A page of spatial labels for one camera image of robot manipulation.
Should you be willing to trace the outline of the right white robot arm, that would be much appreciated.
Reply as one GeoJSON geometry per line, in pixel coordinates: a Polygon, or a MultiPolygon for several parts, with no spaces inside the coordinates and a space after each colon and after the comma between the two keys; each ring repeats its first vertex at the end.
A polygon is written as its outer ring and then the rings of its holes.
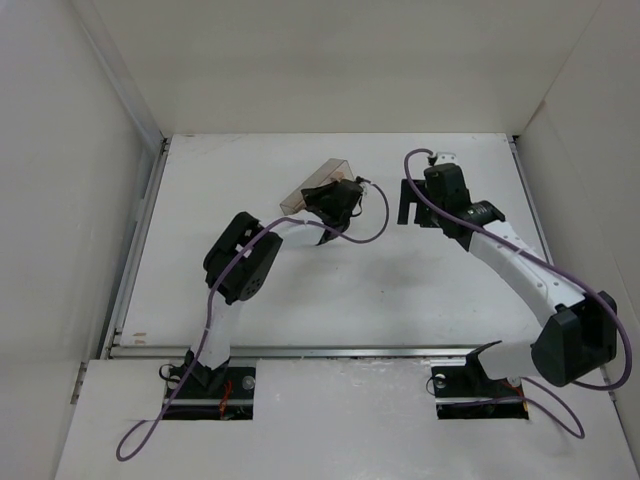
{"type": "Polygon", "coordinates": [[[554,271],[532,252],[491,202],[470,198],[463,172],[454,163],[425,169],[421,180],[401,182],[398,221],[438,228],[491,268],[527,305],[540,325],[533,339],[495,340],[470,354],[491,380],[535,375],[562,387],[617,355],[614,300],[592,295],[554,271]]]}

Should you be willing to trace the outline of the clear plastic drawer box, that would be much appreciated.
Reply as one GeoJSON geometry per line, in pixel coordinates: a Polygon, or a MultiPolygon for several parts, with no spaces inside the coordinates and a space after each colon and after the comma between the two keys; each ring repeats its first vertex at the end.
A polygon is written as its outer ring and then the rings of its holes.
{"type": "Polygon", "coordinates": [[[284,215],[294,215],[306,207],[302,194],[303,190],[324,187],[340,180],[354,179],[355,177],[347,160],[330,158],[280,202],[280,209],[284,215]]]}

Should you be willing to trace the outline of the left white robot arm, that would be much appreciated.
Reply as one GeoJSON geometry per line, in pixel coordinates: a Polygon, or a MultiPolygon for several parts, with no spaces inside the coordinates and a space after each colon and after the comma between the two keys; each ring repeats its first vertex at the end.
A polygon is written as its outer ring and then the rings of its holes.
{"type": "Polygon", "coordinates": [[[184,359],[189,385],[207,395],[222,385],[240,311],[264,286],[278,253],[344,234],[363,195],[362,178],[343,179],[304,189],[295,214],[263,223],[243,211],[231,220],[203,261],[209,299],[201,338],[184,359]]]}

